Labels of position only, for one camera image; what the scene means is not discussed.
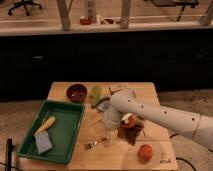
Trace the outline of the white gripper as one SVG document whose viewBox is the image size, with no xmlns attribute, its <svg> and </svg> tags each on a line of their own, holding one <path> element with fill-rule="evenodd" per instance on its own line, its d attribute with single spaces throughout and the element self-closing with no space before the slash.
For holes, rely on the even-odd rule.
<svg viewBox="0 0 213 171">
<path fill-rule="evenodd" d="M 117 129 L 122 121 L 122 113 L 118 112 L 114 108 L 109 108 L 104 113 L 103 121 L 108 129 L 110 130 Z"/>
</svg>

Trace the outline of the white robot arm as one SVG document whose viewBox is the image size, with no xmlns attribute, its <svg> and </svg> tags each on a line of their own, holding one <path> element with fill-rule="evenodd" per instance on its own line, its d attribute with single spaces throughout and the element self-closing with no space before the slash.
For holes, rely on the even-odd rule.
<svg viewBox="0 0 213 171">
<path fill-rule="evenodd" d="M 213 151 L 213 117 L 139 102 L 132 90 L 124 89 L 110 96 L 109 108 L 102 115 L 103 122 L 108 129 L 115 129 L 127 113 L 170 129 Z"/>
</svg>

